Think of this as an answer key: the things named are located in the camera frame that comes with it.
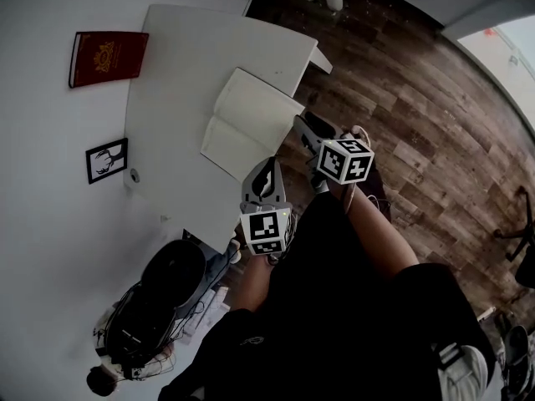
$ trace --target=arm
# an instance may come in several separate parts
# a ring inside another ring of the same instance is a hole
[[[331,193],[340,199],[343,186],[329,182]],[[377,272],[391,279],[403,269],[418,263],[403,236],[386,220],[356,185],[351,203],[344,203],[348,218]]]
[[[268,296],[272,270],[273,266],[268,263],[267,256],[252,256],[243,273],[231,310],[247,309],[255,312]]]

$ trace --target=chair leg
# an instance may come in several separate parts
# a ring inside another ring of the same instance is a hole
[[[526,246],[526,244],[527,244],[527,242],[529,241],[529,239],[530,239],[530,236],[526,236],[526,237],[524,237],[524,238],[520,241],[520,243],[518,244],[517,249],[516,249],[512,254],[507,253],[507,254],[505,255],[505,257],[506,257],[509,261],[513,261],[513,260],[517,257],[517,255],[520,254],[520,251]]]
[[[526,192],[526,189],[522,188],[522,193],[526,195],[526,214],[527,214],[527,224],[531,225],[533,224],[533,217],[532,217],[532,204],[529,200],[529,194]]]
[[[494,237],[497,237],[499,239],[514,239],[517,237],[523,237],[525,232],[526,229],[522,229],[520,231],[512,231],[511,233],[506,233],[505,235],[503,235],[502,231],[497,229],[494,231]]]

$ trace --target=shoe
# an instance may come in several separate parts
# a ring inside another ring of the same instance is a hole
[[[231,243],[236,246],[236,254],[231,258],[231,264],[236,264],[242,259],[242,253],[240,252],[240,242],[236,239],[231,239]]]
[[[351,128],[351,134],[356,135],[358,138],[363,140],[368,148],[371,149],[371,140],[369,139],[368,133],[362,126],[358,126],[357,124],[353,126],[353,128]]]
[[[314,174],[309,175],[311,175],[308,178],[310,178],[310,185],[312,186],[315,195],[319,195],[320,193],[325,193],[326,191],[329,191],[327,181],[325,180],[325,175],[319,172],[315,172]]]

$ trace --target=gold emblem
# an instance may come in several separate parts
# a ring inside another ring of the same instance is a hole
[[[108,73],[110,71],[111,56],[114,52],[115,42],[107,42],[99,46],[100,51],[95,53],[93,61],[96,65],[95,71]]]

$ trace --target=deer antler picture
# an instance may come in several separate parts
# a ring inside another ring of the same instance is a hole
[[[104,155],[108,155],[107,158],[105,158],[104,160],[110,160],[108,163],[107,163],[107,166],[105,166],[104,168],[102,168],[101,170],[97,170],[97,174],[99,175],[102,175],[102,174],[105,174],[106,172],[108,172],[110,170],[110,168],[114,165],[114,163],[117,161],[117,160],[120,160],[120,159],[123,159],[125,157],[125,153],[123,152],[123,146],[121,145],[120,147],[120,152],[117,153],[117,155],[111,155],[110,151],[108,149],[106,150],[102,150],[101,152],[99,152],[95,159],[98,159]]]
[[[89,183],[113,175],[126,168],[128,139],[124,138],[85,152]]]

